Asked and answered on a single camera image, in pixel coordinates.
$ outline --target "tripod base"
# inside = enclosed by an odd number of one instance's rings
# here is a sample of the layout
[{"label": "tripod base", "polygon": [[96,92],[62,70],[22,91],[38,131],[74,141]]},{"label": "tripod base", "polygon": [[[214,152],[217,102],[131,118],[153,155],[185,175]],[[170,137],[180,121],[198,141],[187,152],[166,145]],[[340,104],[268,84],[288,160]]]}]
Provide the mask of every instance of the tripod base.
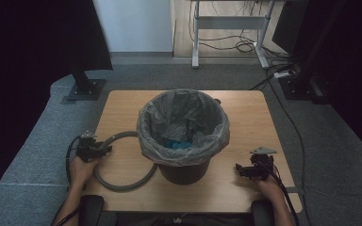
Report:
[{"label": "tripod base", "polygon": [[309,84],[301,86],[296,76],[280,77],[278,81],[287,100],[312,101],[315,105],[328,105],[326,82],[313,76]]},{"label": "tripod base", "polygon": [[68,96],[65,96],[61,104],[72,104],[75,101],[96,101],[99,99],[105,79],[89,79],[90,85],[87,89],[80,89],[74,84]]}]

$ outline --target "white wall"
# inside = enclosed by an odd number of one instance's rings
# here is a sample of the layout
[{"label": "white wall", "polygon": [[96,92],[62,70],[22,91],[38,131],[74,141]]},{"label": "white wall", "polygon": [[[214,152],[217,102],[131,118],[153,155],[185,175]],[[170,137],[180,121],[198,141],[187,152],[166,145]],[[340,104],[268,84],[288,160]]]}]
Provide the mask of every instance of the white wall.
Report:
[{"label": "white wall", "polygon": [[109,52],[171,52],[173,0],[93,0]]}]

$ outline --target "gray cable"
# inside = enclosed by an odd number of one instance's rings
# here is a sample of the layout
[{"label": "gray cable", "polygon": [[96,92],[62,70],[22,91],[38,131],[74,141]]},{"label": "gray cable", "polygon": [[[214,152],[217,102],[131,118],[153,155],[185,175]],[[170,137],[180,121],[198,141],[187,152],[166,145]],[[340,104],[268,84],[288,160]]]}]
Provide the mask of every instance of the gray cable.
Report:
[{"label": "gray cable", "polygon": [[[138,133],[136,131],[125,131],[125,132],[116,134],[112,137],[109,137],[103,144],[101,144],[99,149],[105,149],[111,143],[113,143],[117,139],[120,139],[123,137],[138,137]],[[157,164],[154,163],[154,165],[149,170],[148,174],[146,174],[146,176],[144,176],[140,181],[138,181],[132,185],[129,185],[129,186],[115,186],[115,185],[112,185],[112,184],[106,182],[99,174],[98,166],[96,166],[95,169],[93,170],[93,174],[95,175],[96,179],[102,184],[102,186],[104,186],[105,188],[112,190],[112,191],[116,191],[116,192],[126,192],[126,191],[131,191],[133,189],[136,189],[140,186],[143,186],[145,183],[147,183],[149,181],[149,179],[151,179],[151,177],[154,175],[156,168],[157,168]]]}]

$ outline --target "power strip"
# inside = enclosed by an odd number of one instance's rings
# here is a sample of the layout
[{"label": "power strip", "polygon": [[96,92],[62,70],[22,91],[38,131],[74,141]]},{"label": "power strip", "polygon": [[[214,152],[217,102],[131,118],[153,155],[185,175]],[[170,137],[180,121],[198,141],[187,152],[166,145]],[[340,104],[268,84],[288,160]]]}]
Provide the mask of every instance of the power strip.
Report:
[{"label": "power strip", "polygon": [[290,75],[294,75],[295,72],[293,70],[287,70],[287,71],[283,71],[280,73],[274,73],[274,77],[276,79],[280,78],[280,77],[285,77],[285,76],[290,76]]}]

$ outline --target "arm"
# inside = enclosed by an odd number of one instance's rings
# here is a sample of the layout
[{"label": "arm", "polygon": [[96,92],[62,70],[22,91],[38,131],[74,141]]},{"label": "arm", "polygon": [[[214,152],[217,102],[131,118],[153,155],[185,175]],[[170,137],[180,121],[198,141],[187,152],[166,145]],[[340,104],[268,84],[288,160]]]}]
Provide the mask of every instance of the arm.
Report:
[{"label": "arm", "polygon": [[275,226],[293,226],[284,193],[274,178],[269,176],[266,181],[254,180],[261,193],[272,203]]},{"label": "arm", "polygon": [[[85,163],[78,156],[74,158],[70,165],[72,185],[53,225],[57,225],[79,206],[84,184],[90,179],[93,169],[99,164],[99,161],[100,159],[94,159],[90,163]],[[78,213],[67,221],[65,225],[78,225]]]}]

